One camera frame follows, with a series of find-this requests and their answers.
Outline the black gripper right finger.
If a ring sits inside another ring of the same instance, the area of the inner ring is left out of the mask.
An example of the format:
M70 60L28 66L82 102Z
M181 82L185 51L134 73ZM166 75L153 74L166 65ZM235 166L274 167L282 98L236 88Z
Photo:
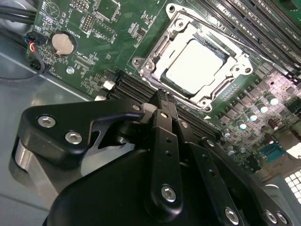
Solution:
M209 137L198 139L188 123L178 118L176 100L168 94L180 153L188 160L197 194L209 199L221 226L292 226L287 213Z

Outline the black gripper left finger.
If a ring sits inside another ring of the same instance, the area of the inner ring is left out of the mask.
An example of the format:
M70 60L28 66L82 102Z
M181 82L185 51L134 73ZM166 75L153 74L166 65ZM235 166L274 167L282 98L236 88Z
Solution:
M20 121L20 155L35 186L57 196L69 185L133 151L146 151L144 206L153 218L182 218L184 199L178 137L158 90L145 104L114 99L26 109Z

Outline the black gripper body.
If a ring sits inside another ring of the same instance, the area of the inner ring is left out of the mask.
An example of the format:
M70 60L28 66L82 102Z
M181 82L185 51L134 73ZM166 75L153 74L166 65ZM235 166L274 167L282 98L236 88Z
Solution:
M146 151L129 152L67 186L56 198L46 226L159 226L144 206Z

